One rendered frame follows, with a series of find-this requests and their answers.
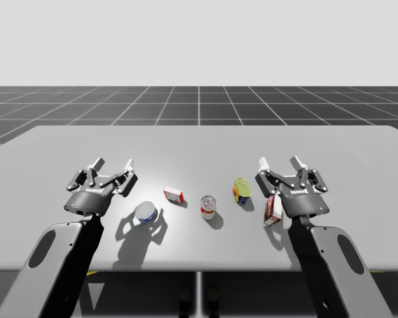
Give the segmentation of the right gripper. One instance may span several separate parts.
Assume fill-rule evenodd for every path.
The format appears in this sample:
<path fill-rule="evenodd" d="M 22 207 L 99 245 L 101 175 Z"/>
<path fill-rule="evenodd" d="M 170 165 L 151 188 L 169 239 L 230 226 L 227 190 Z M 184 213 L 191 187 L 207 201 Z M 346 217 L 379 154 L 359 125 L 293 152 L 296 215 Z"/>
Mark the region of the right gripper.
<path fill-rule="evenodd" d="M 259 169 L 255 176 L 264 196 L 279 192 L 286 216 L 290 219 L 300 216 L 315 217 L 330 211 L 318 193 L 326 193 L 327 185 L 317 169 L 310 169 L 298 156 L 290 159 L 297 176 L 282 177 L 270 170 L 265 157 L 259 159 Z"/>

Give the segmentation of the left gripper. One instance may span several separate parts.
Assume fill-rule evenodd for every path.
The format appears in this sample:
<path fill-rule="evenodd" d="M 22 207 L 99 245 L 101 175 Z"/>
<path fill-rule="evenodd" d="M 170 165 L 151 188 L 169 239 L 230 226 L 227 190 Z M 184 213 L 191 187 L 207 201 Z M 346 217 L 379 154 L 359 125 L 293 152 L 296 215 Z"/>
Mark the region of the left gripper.
<path fill-rule="evenodd" d="M 138 177 L 134 171 L 134 160 L 129 159 L 122 172 L 112 176 L 100 176 L 98 172 L 105 164 L 99 157 L 85 169 L 76 171 L 66 190 L 72 195 L 64 204 L 64 209 L 78 215 L 104 216 L 113 194 L 127 197 Z"/>

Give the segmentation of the brown and white carton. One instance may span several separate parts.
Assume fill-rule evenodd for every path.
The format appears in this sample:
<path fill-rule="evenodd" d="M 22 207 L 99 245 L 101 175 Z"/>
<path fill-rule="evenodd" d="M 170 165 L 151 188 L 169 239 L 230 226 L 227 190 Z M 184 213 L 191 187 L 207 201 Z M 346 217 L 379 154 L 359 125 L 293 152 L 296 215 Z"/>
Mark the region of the brown and white carton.
<path fill-rule="evenodd" d="M 271 196 L 265 204 L 264 224 L 272 227 L 283 218 L 283 206 L 278 195 Z"/>

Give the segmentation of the green and blue rectangular can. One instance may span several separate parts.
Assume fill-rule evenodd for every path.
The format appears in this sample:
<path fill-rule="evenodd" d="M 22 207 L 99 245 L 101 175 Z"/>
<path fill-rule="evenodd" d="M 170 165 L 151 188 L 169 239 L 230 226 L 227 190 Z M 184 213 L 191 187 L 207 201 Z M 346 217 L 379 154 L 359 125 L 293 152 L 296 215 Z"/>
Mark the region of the green and blue rectangular can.
<path fill-rule="evenodd" d="M 237 204 L 244 205 L 245 203 L 247 203 L 247 201 L 251 197 L 251 190 L 245 178 L 235 179 L 233 185 L 233 195 Z"/>

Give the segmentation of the blue flat can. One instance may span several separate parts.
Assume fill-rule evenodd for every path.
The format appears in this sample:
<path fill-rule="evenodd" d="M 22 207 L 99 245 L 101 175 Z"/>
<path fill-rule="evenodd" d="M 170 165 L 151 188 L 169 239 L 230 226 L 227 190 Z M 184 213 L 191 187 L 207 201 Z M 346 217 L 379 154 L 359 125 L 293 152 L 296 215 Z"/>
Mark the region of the blue flat can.
<path fill-rule="evenodd" d="M 153 220 L 158 215 L 157 208 L 150 201 L 144 201 L 135 208 L 135 217 L 141 223 Z"/>

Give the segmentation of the red and white carton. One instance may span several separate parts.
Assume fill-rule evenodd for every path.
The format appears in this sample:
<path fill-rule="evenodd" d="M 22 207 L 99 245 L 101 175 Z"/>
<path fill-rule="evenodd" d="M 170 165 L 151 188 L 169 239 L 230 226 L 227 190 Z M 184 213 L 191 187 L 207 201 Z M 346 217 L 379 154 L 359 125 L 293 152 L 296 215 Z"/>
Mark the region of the red and white carton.
<path fill-rule="evenodd" d="M 179 189 L 174 189 L 173 187 L 165 186 L 165 188 L 163 189 L 163 192 L 164 192 L 165 197 L 169 201 L 174 201 L 177 203 L 184 202 L 183 192 Z"/>

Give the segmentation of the red and white can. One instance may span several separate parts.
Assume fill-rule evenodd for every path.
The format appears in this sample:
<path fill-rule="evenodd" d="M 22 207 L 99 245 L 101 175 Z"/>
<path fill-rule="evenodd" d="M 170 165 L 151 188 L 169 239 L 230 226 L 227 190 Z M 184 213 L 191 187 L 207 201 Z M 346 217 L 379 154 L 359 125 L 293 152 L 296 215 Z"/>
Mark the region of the red and white can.
<path fill-rule="evenodd" d="M 201 215 L 205 220 L 210 220 L 215 215 L 217 206 L 216 199 L 211 195 L 205 195 L 200 202 Z"/>

